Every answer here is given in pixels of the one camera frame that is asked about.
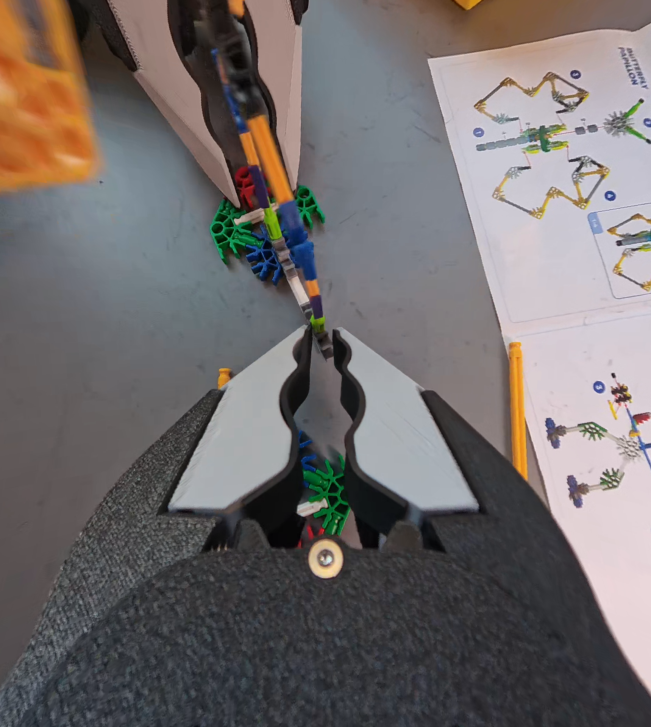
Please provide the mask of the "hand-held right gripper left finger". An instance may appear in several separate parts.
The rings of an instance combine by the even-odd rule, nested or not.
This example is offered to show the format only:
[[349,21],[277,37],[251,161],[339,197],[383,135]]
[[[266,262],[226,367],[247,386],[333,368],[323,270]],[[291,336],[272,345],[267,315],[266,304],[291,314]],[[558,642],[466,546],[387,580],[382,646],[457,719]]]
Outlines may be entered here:
[[236,374],[178,476],[170,512],[235,512],[295,464],[294,413],[309,390],[312,330],[301,326]]

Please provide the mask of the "white instruction sheet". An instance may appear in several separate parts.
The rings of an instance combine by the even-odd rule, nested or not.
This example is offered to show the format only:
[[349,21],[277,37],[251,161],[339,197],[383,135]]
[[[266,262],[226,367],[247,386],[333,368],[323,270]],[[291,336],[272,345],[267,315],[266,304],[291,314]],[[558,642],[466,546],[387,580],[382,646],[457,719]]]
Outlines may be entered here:
[[651,692],[651,23],[429,66],[551,513]]

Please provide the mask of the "connector assembly with yellow rods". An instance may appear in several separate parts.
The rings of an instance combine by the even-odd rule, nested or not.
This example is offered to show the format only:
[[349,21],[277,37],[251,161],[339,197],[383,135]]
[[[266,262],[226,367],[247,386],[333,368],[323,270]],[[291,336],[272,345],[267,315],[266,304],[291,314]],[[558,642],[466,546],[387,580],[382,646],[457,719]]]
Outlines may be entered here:
[[285,272],[264,218],[256,210],[256,186],[251,170],[240,167],[234,181],[243,207],[223,199],[212,219],[211,239],[224,264],[229,261],[228,254],[237,259],[245,257],[260,280],[269,280],[276,286],[285,278]]

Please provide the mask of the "multicolour rod connector toy figure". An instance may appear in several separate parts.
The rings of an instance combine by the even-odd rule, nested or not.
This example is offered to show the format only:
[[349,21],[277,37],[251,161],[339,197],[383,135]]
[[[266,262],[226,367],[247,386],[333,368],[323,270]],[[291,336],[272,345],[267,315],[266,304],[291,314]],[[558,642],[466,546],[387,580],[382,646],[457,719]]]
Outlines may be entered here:
[[[98,173],[100,157],[80,45],[89,28],[78,2],[0,2],[0,193],[76,185]],[[268,105],[248,68],[216,70],[212,128],[233,177],[248,167],[290,290],[325,359],[333,356],[322,305],[305,195],[290,186]]]

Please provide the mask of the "green fan-shaped connector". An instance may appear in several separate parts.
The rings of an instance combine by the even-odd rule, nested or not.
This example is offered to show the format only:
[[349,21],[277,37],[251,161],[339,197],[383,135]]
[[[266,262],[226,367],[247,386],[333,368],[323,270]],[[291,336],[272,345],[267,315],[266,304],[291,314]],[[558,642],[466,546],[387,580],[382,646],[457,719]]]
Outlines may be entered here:
[[321,495],[309,489],[312,495],[308,501],[326,498],[328,507],[312,516],[321,520],[321,527],[324,529],[325,534],[339,537],[343,533],[348,516],[351,514],[351,507],[348,504],[343,485],[346,459],[343,455],[338,454],[337,460],[335,467],[328,459],[324,460],[323,465],[317,467],[317,470],[330,476],[330,490],[326,495]]

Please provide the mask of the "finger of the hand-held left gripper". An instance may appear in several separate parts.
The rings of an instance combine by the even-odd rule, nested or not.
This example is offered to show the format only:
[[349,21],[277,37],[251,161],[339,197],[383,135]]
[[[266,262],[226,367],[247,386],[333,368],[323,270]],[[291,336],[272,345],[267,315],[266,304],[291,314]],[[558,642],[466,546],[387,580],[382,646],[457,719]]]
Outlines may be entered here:
[[296,188],[301,157],[302,27],[296,22],[293,2],[245,1],[245,8],[270,125],[290,186]]
[[209,92],[221,99],[200,2],[112,1],[113,18],[136,65],[139,85],[203,172],[239,206],[231,163],[212,128]]

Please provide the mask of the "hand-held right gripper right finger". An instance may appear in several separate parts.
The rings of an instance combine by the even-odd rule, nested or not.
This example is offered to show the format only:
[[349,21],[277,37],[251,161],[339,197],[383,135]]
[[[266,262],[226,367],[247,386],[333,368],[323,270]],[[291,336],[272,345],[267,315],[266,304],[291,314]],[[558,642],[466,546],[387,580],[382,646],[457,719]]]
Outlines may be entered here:
[[333,330],[347,463],[392,512],[476,512],[478,501],[417,382],[344,328]]

